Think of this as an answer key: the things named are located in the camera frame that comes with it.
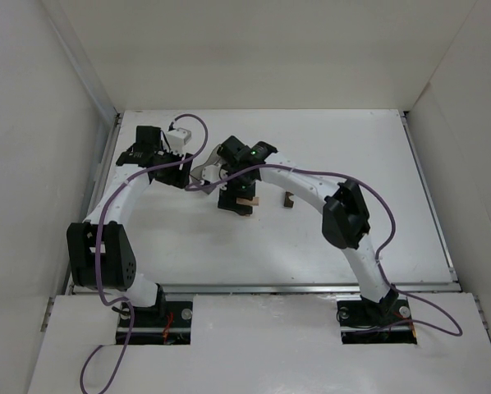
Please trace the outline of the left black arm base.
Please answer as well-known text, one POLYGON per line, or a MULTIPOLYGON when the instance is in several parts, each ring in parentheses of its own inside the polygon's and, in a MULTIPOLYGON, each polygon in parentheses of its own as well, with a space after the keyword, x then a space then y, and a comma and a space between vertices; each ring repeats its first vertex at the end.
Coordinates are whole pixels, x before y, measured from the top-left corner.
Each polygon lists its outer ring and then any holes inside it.
POLYGON ((128 340, 133 346, 188 346, 191 342, 193 297, 168 295, 160 286, 155 304, 135 307, 131 333, 130 311, 126 302, 112 309, 119 314, 115 342, 123 345, 128 340))

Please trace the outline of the dark wood arch block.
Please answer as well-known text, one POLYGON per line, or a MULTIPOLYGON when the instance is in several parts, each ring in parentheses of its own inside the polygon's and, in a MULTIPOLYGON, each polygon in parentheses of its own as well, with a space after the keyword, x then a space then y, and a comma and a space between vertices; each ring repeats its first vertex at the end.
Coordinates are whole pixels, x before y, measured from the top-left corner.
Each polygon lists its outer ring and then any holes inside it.
POLYGON ((294 197, 293 193, 291 193, 289 191, 285 191, 284 196, 283 196, 282 206, 284 208, 292 209, 294 207, 294 204, 295 204, 293 197, 294 197))

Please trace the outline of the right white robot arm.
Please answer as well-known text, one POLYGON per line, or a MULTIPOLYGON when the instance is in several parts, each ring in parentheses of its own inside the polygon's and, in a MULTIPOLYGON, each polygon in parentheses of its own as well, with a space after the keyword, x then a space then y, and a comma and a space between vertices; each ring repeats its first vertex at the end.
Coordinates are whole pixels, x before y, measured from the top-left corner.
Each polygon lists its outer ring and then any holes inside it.
POLYGON ((234 176, 219 191, 218 208, 251 215, 257 181, 278 186, 304 200, 322 214, 323 237, 345 255, 366 308, 380 315, 391 309, 398 294, 379 271, 369 237, 369 210, 355 181, 335 184, 323 175, 298 169, 293 161, 263 141, 249 147, 231 136, 220 144, 216 154, 224 174, 234 176))

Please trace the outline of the striped brown wood block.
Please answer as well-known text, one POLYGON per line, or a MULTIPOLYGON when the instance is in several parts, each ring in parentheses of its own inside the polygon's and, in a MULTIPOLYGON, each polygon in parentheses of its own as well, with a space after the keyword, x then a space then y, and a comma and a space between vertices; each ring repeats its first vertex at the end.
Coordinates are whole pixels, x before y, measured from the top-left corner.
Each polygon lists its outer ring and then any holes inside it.
POLYGON ((253 214, 253 208, 251 206, 245 206, 240 209, 240 215, 244 217, 249 217, 253 214))

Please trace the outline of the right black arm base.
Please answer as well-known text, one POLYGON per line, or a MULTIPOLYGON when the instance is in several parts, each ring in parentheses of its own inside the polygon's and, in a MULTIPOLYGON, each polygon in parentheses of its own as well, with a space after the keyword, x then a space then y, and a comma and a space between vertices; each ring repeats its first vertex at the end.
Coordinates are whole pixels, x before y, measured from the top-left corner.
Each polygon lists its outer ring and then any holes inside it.
POLYGON ((407 298, 399 297, 391 309, 381 312, 361 298, 337 301, 337 321, 343 345, 416 345, 407 298))

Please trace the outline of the light wood rectangular block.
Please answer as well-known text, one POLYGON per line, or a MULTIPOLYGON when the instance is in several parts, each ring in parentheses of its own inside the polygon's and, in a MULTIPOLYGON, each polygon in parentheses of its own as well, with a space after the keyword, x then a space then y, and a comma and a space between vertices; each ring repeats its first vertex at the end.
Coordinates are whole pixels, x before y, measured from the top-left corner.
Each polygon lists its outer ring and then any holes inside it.
POLYGON ((259 205, 259 197, 255 196, 252 199, 236 198, 236 203, 240 206, 256 207, 259 205))

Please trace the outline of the grey translucent plastic bin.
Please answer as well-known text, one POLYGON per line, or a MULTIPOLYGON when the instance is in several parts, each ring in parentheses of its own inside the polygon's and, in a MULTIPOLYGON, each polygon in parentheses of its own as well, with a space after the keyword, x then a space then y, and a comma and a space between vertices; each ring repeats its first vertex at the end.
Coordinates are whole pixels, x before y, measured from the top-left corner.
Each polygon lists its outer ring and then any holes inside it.
POLYGON ((207 188, 203 189, 203 192, 210 195, 216 189, 214 183, 223 178, 221 175, 222 165, 223 160, 218 155, 213 155, 191 170, 191 180, 199 182, 202 186, 207 186, 207 188))

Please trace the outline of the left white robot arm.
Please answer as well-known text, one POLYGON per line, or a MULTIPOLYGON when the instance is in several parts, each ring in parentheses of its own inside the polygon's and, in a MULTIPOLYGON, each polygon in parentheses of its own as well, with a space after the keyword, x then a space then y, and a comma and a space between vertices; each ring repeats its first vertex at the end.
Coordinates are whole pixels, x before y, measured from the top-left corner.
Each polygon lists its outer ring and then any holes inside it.
POLYGON ((114 167, 110 186, 83 222, 67 229, 71 276, 75 285, 97 288, 95 256, 99 256, 105 291, 126 297, 135 307, 157 304, 160 287, 137 272, 135 254, 125 225, 137 200, 152 181, 184 188, 189 181, 191 157, 184 153, 191 132, 170 126, 137 126, 135 142, 123 151, 114 167))

